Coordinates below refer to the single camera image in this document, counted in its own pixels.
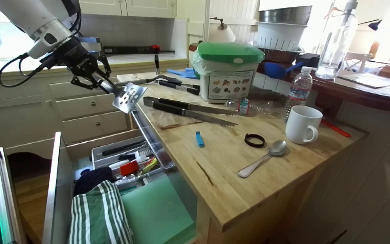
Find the plastic water bottle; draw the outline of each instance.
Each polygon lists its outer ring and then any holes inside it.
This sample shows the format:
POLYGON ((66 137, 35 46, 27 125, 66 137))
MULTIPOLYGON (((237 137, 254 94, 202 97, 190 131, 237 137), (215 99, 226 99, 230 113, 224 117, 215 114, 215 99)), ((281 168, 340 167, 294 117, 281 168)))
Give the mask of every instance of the plastic water bottle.
POLYGON ((344 61, 345 55, 350 48, 354 33, 358 28, 358 20, 354 15, 358 6, 356 0, 350 0, 345 6, 344 12, 329 19, 329 32, 325 47, 320 56, 316 76, 322 79, 334 79, 344 61))
POLYGON ((306 104, 312 87, 312 76, 309 74, 311 71, 311 67, 302 67, 300 74, 298 74, 294 78, 293 83, 291 83, 290 93, 288 93, 282 117, 284 122, 287 122, 288 120, 291 107, 306 104))

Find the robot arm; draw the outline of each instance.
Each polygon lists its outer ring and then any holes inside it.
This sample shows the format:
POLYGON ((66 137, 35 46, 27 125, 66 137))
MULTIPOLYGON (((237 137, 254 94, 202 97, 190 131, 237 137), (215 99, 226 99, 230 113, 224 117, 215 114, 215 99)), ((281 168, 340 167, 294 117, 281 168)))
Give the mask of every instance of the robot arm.
MULTIPOLYGON (((106 93, 112 93, 116 88, 109 80, 111 69, 107 58, 104 55, 99 57, 105 69, 102 71, 97 64, 97 59, 90 55, 74 34, 62 24, 62 21, 69 16, 75 13, 80 15, 78 0, 0 0, 0 11, 34 40, 34 46, 28 53, 11 60, 1 69, 0 77, 3 69, 15 60, 23 60, 28 56, 37 59, 46 53, 51 53, 45 62, 31 72, 23 82, 45 67, 51 68, 58 62, 62 62, 74 74, 71 81, 74 85, 88 89, 100 87, 106 93), (90 81, 91 85, 81 83, 78 76, 90 81)), ((5 87, 18 86, 23 82, 4 85, 0 80, 0 84, 5 87)))

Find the green lid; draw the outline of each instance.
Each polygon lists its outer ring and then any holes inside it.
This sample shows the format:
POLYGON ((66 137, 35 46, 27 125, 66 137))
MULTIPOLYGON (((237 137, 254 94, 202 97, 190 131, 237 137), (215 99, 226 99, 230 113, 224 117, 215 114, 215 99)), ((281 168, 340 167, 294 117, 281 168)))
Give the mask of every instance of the green lid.
POLYGON ((198 45, 198 53, 204 60, 233 64, 248 64, 264 60, 260 49, 240 43, 209 43, 198 45))

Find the blue glove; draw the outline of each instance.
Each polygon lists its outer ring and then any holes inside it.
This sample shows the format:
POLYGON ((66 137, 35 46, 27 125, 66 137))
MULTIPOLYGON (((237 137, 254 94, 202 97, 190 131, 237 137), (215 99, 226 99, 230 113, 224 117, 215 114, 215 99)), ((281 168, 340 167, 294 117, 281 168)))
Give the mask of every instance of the blue glove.
POLYGON ((199 79, 195 75, 193 68, 185 68, 184 71, 177 71, 177 70, 173 70, 173 69, 168 69, 167 71, 170 72, 171 74, 179 75, 181 77, 191 78, 191 79, 199 79))

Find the metal spoon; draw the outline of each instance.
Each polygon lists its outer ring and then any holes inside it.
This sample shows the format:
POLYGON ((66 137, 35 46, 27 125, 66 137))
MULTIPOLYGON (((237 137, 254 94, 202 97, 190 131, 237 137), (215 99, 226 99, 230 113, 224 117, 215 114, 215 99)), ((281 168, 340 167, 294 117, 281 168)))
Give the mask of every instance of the metal spoon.
POLYGON ((258 165, 268 159, 269 156, 280 156, 285 152, 286 149, 287 142, 282 140, 274 142, 272 147, 267 149, 268 153, 266 155, 262 156, 261 159, 258 159, 248 167, 241 169, 238 175, 242 178, 248 177, 258 167, 258 165))

